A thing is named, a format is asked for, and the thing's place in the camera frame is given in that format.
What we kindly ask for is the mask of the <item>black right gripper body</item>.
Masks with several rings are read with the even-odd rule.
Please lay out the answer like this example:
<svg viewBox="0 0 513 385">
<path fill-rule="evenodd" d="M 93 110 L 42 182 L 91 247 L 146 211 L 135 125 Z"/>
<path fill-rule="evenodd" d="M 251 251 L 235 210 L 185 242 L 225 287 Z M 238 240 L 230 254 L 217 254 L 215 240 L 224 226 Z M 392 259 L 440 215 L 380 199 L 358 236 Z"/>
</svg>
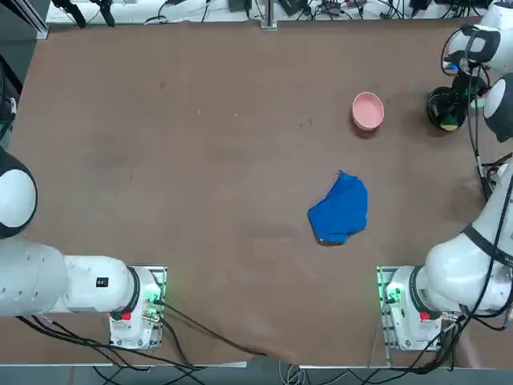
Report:
<svg viewBox="0 0 513 385">
<path fill-rule="evenodd" d="M 473 94 L 479 89 L 479 77 L 466 74 L 458 74 L 451 84 L 451 90 L 455 94 L 455 102 L 458 107 L 467 107 Z"/>
</svg>

